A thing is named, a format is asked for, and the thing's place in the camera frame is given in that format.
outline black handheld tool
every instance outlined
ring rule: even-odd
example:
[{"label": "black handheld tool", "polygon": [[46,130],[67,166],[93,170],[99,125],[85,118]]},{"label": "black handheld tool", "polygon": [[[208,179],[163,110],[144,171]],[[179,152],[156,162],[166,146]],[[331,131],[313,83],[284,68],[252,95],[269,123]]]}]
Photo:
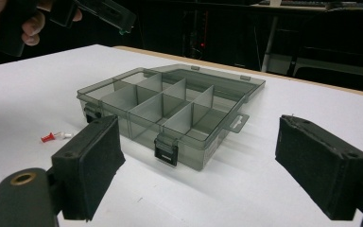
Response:
[{"label": "black handheld tool", "polygon": [[[8,0],[0,19],[0,51],[22,56],[22,24],[37,10],[38,0]],[[130,33],[136,15],[112,0],[56,0],[50,20],[60,26],[70,27],[77,9],[86,10],[101,20],[120,29],[120,34]]]}]

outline red push pin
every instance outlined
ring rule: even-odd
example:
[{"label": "red push pin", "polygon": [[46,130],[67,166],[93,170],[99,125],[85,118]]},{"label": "red push pin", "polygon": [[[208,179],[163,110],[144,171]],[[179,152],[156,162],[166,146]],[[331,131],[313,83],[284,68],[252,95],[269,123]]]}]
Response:
[{"label": "red push pin", "polygon": [[41,137],[41,140],[43,141],[43,143],[50,141],[50,140],[54,140],[55,136],[54,134],[52,134],[52,132],[50,132],[47,136],[45,137]]}]

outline table surface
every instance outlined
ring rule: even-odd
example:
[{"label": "table surface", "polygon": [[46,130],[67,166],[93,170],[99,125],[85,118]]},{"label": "table surface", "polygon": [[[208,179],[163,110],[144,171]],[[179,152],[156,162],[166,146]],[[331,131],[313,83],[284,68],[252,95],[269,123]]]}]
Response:
[{"label": "table surface", "polygon": [[92,222],[60,226],[359,226],[331,221],[275,161],[279,117],[310,120],[363,150],[363,93],[136,49],[92,45],[0,65],[0,182],[29,167],[51,167],[68,140],[40,137],[86,125],[77,90],[137,67],[174,63],[265,79],[243,106],[251,116],[229,133],[202,171],[168,166],[153,151],[121,137],[127,161],[113,178]]}]

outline plastic organizer box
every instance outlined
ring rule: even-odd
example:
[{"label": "plastic organizer box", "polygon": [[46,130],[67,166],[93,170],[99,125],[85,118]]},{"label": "plastic organizer box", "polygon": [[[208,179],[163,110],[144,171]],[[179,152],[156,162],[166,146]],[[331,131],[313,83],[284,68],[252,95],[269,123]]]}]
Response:
[{"label": "plastic organizer box", "polygon": [[205,167],[229,133],[248,120],[242,105],[265,81],[184,64],[137,68],[78,90],[88,122],[116,114],[123,136],[175,166]]}]

